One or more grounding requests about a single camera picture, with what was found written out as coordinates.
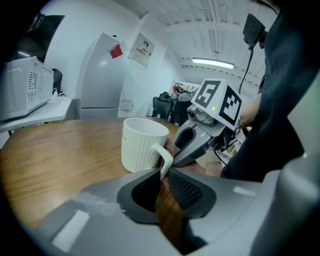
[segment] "red sign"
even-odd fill
[[[116,47],[114,47],[114,48],[110,51],[110,54],[111,54],[111,56],[112,56],[112,59],[121,56],[123,53],[122,53],[122,51],[121,51],[120,44],[117,44]]]

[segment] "door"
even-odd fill
[[[128,68],[126,46],[120,44],[123,55],[112,59],[110,51],[120,44],[117,40],[101,33],[96,41],[84,73],[81,108],[118,108],[122,86]]]

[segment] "white mug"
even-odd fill
[[[160,123],[144,118],[128,118],[123,122],[121,161],[132,173],[154,168],[160,158],[164,159],[160,179],[171,167],[174,159],[164,149],[169,130]]]

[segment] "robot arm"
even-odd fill
[[[226,150],[235,137],[242,100],[225,79],[205,79],[187,112],[189,120],[177,131],[175,145],[181,150],[173,166],[183,167],[203,156],[208,148]]]

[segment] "poster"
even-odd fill
[[[147,67],[154,49],[155,45],[139,33],[131,49],[131,58]]]

